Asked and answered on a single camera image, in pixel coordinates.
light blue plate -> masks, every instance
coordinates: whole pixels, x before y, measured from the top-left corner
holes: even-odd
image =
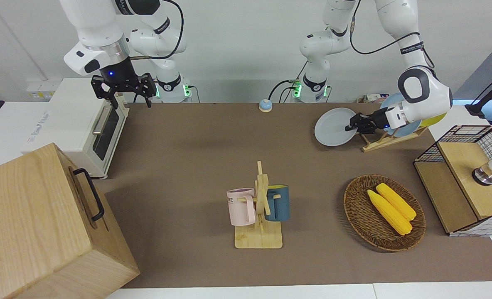
[[[404,100],[404,97],[401,93],[394,93],[393,95],[387,97],[386,100],[384,100],[384,102],[381,104],[381,108],[385,108],[385,107],[390,106],[392,104],[400,103],[402,100]],[[404,137],[404,136],[410,135],[418,129],[419,125],[421,125],[421,120],[415,121],[415,122],[410,123],[408,125],[405,125],[404,127],[400,127],[394,136],[395,137]],[[394,134],[394,131],[396,129],[391,129],[388,127],[387,129],[384,129],[384,130],[389,135],[392,135],[392,134]]]

oven handle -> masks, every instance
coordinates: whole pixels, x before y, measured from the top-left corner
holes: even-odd
[[[93,135],[102,135],[104,133],[104,129],[106,128],[106,124],[108,123],[109,115],[112,110],[113,107],[111,105],[107,105],[102,108],[102,113],[100,113],[100,117],[98,118],[96,125],[94,125]]]

green led light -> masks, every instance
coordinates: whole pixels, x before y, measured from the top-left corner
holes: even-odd
[[[191,96],[191,89],[189,87],[187,87],[187,85],[183,85],[183,91],[185,93],[185,97]]]
[[[297,87],[294,89],[294,97],[299,98],[301,96],[301,83],[296,83]]]

yellow corn cob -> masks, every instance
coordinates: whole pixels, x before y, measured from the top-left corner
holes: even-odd
[[[407,218],[407,220],[414,220],[414,217],[416,217],[416,212],[402,197],[400,197],[399,194],[396,193],[396,191],[392,190],[384,182],[380,183],[377,187],[375,187],[375,189],[377,189],[377,192],[392,206],[394,206],[394,208],[396,208],[401,215]]]
[[[368,190],[371,203],[381,213],[383,218],[401,235],[407,235],[412,231],[411,223],[403,217],[384,197]]]

oven window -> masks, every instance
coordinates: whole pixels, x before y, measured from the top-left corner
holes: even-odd
[[[111,143],[111,139],[113,139],[113,133],[117,128],[118,119],[119,117],[117,111],[113,110],[111,114],[109,114],[109,118],[102,135],[98,135],[94,140],[93,151],[102,161],[104,161],[109,144]]]

